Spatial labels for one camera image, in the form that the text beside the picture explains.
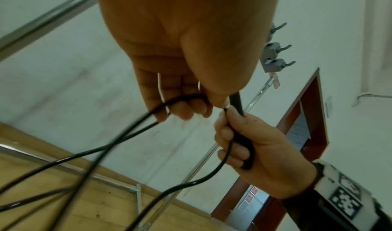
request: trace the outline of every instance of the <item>red door frame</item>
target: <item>red door frame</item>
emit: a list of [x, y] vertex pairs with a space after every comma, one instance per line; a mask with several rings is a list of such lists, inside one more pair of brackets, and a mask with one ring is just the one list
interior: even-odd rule
[[[276, 126], [284, 134], [287, 134], [301, 113], [299, 104], [300, 101], [311, 137], [311, 139], [306, 143], [306, 146], [301, 150], [301, 153], [309, 161], [313, 161], [321, 157], [328, 145], [319, 69], [315, 71], [301, 93], [297, 96], [293, 104]], [[231, 210], [233, 210], [237, 203], [241, 200], [248, 187], [249, 184], [238, 178], [219, 205], [214, 209], [211, 216], [225, 222], [225, 220], [229, 217]], [[285, 211], [278, 201], [269, 197], [257, 216], [254, 218], [254, 225], [252, 226], [263, 231], [275, 231], [284, 215]]]

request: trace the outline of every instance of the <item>wooden floor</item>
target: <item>wooden floor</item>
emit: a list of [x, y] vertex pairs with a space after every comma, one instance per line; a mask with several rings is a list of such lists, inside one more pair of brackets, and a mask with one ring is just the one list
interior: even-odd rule
[[[13, 157], [0, 153], [0, 185], [38, 167], [39, 164], [24, 158]], [[50, 169], [40, 173], [22, 184], [14, 187], [0, 197], [0, 205], [18, 201], [43, 192], [70, 186], [78, 178], [77, 175]], [[142, 195], [143, 207], [152, 197]], [[0, 213], [0, 229], [19, 216], [41, 204], [35, 202]], [[37, 212], [29, 219], [20, 223], [15, 231], [43, 231], [53, 214], [57, 213], [61, 200]], [[136, 217], [136, 195], [115, 188], [105, 183], [91, 180], [85, 188], [66, 221], [58, 230], [62, 231], [122, 231]], [[222, 231], [231, 230], [223, 224], [216, 224], [209, 218], [198, 216], [176, 206], [169, 206], [165, 213], [155, 222], [151, 231]]]

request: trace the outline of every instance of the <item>black cable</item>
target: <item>black cable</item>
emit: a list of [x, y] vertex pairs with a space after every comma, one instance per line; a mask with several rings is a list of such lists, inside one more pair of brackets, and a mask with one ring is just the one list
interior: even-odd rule
[[33, 215], [34, 213], [36, 213], [37, 211], [45, 208], [47, 205], [57, 201], [58, 199], [62, 198], [63, 196], [65, 196], [67, 193], [63, 193], [59, 196], [56, 196], [40, 205], [38, 205], [37, 207], [35, 207], [34, 209], [30, 210], [29, 212], [27, 212], [26, 214], [20, 216], [18, 219], [16, 219], [15, 221], [11, 222], [10, 224], [8, 224], [7, 226], [5, 226], [1, 231], [9, 231], [11, 230], [11, 228], [15, 227], [16, 225], [18, 225], [20, 222], [24, 221], [26, 218], [28, 218], [29, 216]]
[[159, 106], [154, 108], [151, 112], [148, 112], [148, 113], [144, 114], [142, 117], [140, 117], [138, 120], [136, 120], [133, 124], [129, 125], [123, 132], [120, 133], [120, 135], [118, 135], [115, 139], [113, 139], [113, 141], [111, 143], [109, 143], [107, 145], [107, 147], [104, 149], [104, 151], [102, 151], [101, 154], [99, 154], [99, 156], [92, 163], [90, 168], [88, 168], [86, 170], [86, 172], [82, 176], [81, 180], [76, 184], [75, 190], [71, 193], [71, 196], [68, 198], [68, 200], [66, 201], [66, 203], [64, 204], [62, 209], [59, 211], [58, 215], [55, 217], [55, 219], [51, 223], [48, 231], [54, 231], [54, 229], [60, 223], [60, 221], [62, 220], [64, 214], [68, 211], [68, 208], [71, 206], [72, 202], [74, 201], [76, 196], [79, 194], [80, 190], [83, 188], [83, 186], [85, 185], [87, 180], [90, 178], [90, 176], [94, 172], [94, 170], [98, 167], [98, 165], [101, 163], [101, 161], [103, 161], [103, 159], [116, 147], [116, 145], [118, 145], [120, 143], [120, 141], [122, 141], [124, 139], [124, 137], [129, 132], [134, 130], [137, 126], [139, 126], [141, 123], [143, 123], [147, 118], [149, 118], [153, 114], [156, 114], [157, 112], [161, 111], [162, 109], [165, 109], [166, 106], [170, 106], [170, 105], [175, 104], [175, 103], [177, 103], [179, 101], [189, 101], [189, 100], [196, 99], [196, 98], [201, 98], [201, 99], [207, 101], [206, 96], [201, 95], [201, 94], [181, 96], [181, 97], [169, 100], [169, 101], [167, 101], [165, 103], [160, 104]]
[[209, 180], [210, 178], [214, 177], [215, 174], [217, 174], [219, 172], [219, 170], [223, 167], [223, 165], [226, 163], [227, 159], [229, 158], [230, 152], [232, 150], [232, 145], [233, 142], [230, 141], [229, 143], [229, 147], [227, 148], [227, 152], [225, 157], [223, 158], [223, 160], [220, 162], [220, 164], [207, 176], [200, 178], [198, 180], [195, 181], [191, 181], [185, 184], [179, 184], [176, 185], [170, 189], [167, 189], [166, 191], [162, 192], [158, 197], [156, 197], [154, 200], [152, 200], [145, 208], [144, 210], [137, 216], [137, 218], [132, 222], [132, 224], [127, 227], [127, 229], [125, 231], [133, 231], [134, 229], [136, 229], [139, 225], [139, 223], [143, 220], [143, 218], [148, 214], [148, 212], [150, 212], [152, 210], [152, 208], [154, 208], [154, 206], [159, 203], [159, 201], [161, 201], [163, 198], [165, 198], [166, 196], [170, 195], [171, 193], [174, 193], [176, 191], [188, 188], [188, 187], [192, 187], [201, 183], [204, 183], [205, 181]]
[[68, 193], [71, 190], [72, 190], [72, 187], [60, 188], [60, 189], [57, 189], [57, 190], [45, 192], [45, 193], [42, 193], [40, 195], [36, 195], [36, 196], [30, 197], [30, 198], [25, 198], [25, 199], [17, 201], [17, 202], [6, 204], [6, 205], [3, 205], [3, 206], [0, 206], [0, 213], [4, 212], [4, 211], [8, 211], [10, 209], [21, 207], [23, 205], [30, 204], [32, 202], [36, 202], [36, 201], [39, 201], [39, 200], [51, 197], [53, 195], [57, 195], [57, 194], [60, 194], [60, 193]]
[[[143, 129], [140, 129], [140, 130], [138, 130], [138, 131], [136, 131], [136, 132], [134, 132], [132, 134], [129, 134], [129, 135], [125, 136], [119, 143], [125, 142], [125, 141], [127, 141], [127, 140], [129, 140], [131, 138], [134, 138], [135, 136], [140, 135], [141, 133], [151, 129], [154, 126], [156, 126], [157, 124], [159, 124], [159, 123], [158, 122], [152, 123], [152, 124], [144, 127]], [[16, 179], [14, 179], [13, 181], [8, 183], [7, 185], [3, 186], [0, 189], [0, 196], [4, 192], [9, 190], [10, 188], [16, 186], [17, 184], [21, 183], [22, 181], [24, 181], [24, 180], [26, 180], [26, 179], [28, 179], [28, 178], [30, 178], [30, 177], [32, 177], [32, 176], [42, 172], [42, 171], [45, 171], [46, 169], [52, 168], [54, 166], [60, 165], [62, 163], [68, 162], [70, 160], [78, 159], [80, 157], [84, 157], [84, 156], [87, 156], [87, 155], [90, 155], [90, 154], [93, 154], [93, 153], [104, 151], [107, 147], [108, 147], [108, 145], [105, 145], [105, 146], [102, 146], [102, 147], [99, 147], [99, 148], [96, 148], [96, 149], [91, 149], [91, 150], [88, 150], [88, 151], [77, 153], [77, 154], [74, 154], [74, 155], [69, 156], [67, 158], [63, 158], [63, 159], [60, 159], [60, 160], [57, 160], [57, 161], [53, 161], [53, 162], [45, 164], [45, 165], [43, 165], [43, 166], [41, 166], [41, 167], [39, 167], [37, 169], [34, 169], [34, 170], [32, 170], [32, 171], [30, 171], [30, 172], [28, 172], [28, 173], [26, 173], [26, 174], [16, 178]]]

